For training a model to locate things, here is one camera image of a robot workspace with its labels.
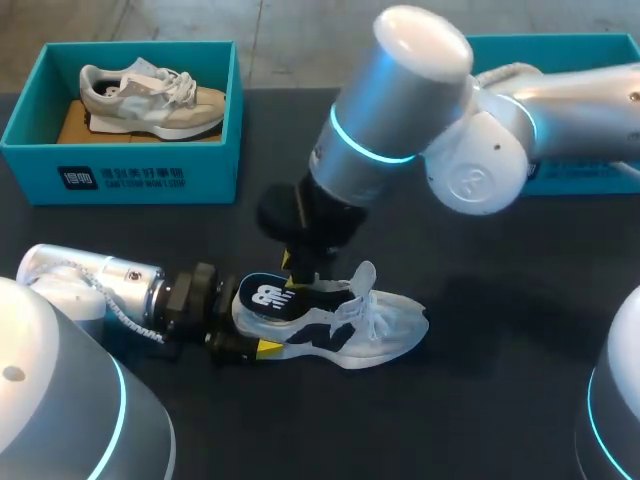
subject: shoe tongue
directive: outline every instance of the shoe tongue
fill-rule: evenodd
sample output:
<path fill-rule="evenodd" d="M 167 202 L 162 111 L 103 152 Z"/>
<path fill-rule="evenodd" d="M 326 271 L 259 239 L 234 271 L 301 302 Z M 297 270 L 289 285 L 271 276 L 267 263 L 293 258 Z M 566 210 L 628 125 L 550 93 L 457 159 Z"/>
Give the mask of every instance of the shoe tongue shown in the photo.
<path fill-rule="evenodd" d="M 149 75 L 155 77 L 158 73 L 158 67 L 152 63 L 147 62 L 144 58 L 138 57 L 138 59 L 130 67 L 132 73 L 139 73 L 142 75 Z"/>
<path fill-rule="evenodd" d="M 356 297 L 367 297 L 376 283 L 376 267 L 368 260 L 362 262 L 351 279 L 351 291 Z"/>
<path fill-rule="evenodd" d="M 151 90 L 160 90 L 166 86 L 166 82 L 158 78 L 148 77 L 139 73 L 126 73 L 120 80 L 120 90 L 124 90 L 129 82 L 135 82 Z"/>

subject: cardboard insert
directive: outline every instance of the cardboard insert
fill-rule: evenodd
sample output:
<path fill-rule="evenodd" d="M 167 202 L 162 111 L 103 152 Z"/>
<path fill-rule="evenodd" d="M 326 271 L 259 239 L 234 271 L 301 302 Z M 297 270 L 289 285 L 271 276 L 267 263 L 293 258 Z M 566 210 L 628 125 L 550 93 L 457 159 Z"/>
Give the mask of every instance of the cardboard insert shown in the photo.
<path fill-rule="evenodd" d="M 80 100 L 73 100 L 58 136 L 59 144 L 83 144 L 83 143 L 159 143 L 164 140 L 149 133 L 95 133 L 89 130 L 86 123 L 86 111 Z M 222 129 L 216 128 L 203 138 L 191 140 L 195 142 L 220 142 Z"/>

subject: shoe insole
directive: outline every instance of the shoe insole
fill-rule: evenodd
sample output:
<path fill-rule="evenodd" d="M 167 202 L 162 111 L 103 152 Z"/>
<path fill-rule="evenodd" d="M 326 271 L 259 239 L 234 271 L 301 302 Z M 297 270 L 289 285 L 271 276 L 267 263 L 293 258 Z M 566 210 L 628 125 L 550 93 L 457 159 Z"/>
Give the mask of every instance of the shoe insole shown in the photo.
<path fill-rule="evenodd" d="M 312 308 L 335 312 L 354 296 L 348 289 L 321 292 L 304 286 L 285 287 L 287 279 L 269 273 L 252 273 L 242 280 L 238 295 L 252 312 L 276 320 L 297 320 Z"/>

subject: shoe sole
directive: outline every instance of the shoe sole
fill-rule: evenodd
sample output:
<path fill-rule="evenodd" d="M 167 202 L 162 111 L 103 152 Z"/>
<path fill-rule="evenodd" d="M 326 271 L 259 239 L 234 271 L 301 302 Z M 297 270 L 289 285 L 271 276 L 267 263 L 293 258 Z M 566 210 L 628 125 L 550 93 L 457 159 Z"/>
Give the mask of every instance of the shoe sole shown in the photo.
<path fill-rule="evenodd" d="M 245 328 L 244 326 L 250 325 L 253 322 L 263 322 L 264 319 L 255 315 L 253 312 L 244 307 L 240 303 L 238 297 L 233 300 L 232 312 L 233 323 L 235 324 L 238 333 L 244 336 L 255 338 L 256 334 Z M 310 344 L 293 345 L 290 343 L 284 343 L 282 344 L 284 348 L 281 351 L 270 355 L 269 357 L 265 358 L 265 360 L 289 360 L 291 358 L 314 355 L 317 357 L 326 358 L 327 360 L 332 361 L 345 370 L 358 370 L 362 368 L 376 367 L 413 350 L 422 341 L 428 331 L 429 320 L 424 317 L 424 329 L 416 331 L 416 334 L 414 336 L 409 337 L 411 341 L 407 343 L 405 348 L 393 353 L 388 353 L 386 355 L 379 355 L 377 357 L 350 357 L 348 355 L 341 355 L 338 352 L 332 352 L 323 348 L 314 347 Z"/>
<path fill-rule="evenodd" d="M 215 128 L 221 121 L 222 119 L 193 128 L 162 128 L 156 125 L 150 125 L 142 120 L 128 120 L 124 118 L 91 115 L 89 130 L 100 133 L 145 132 L 151 133 L 163 140 L 186 140 L 188 138 L 197 137 L 198 135 Z"/>

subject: box logo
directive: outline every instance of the box logo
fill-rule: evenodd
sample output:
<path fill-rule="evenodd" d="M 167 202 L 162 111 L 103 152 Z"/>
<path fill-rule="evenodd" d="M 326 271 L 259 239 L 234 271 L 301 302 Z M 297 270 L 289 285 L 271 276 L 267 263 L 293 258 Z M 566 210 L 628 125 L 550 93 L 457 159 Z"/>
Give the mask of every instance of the box logo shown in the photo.
<path fill-rule="evenodd" d="M 98 184 L 89 167 L 58 167 L 67 190 L 97 190 Z"/>
<path fill-rule="evenodd" d="M 540 171 L 540 162 L 529 163 L 529 170 L 527 172 L 527 181 L 535 180 Z"/>

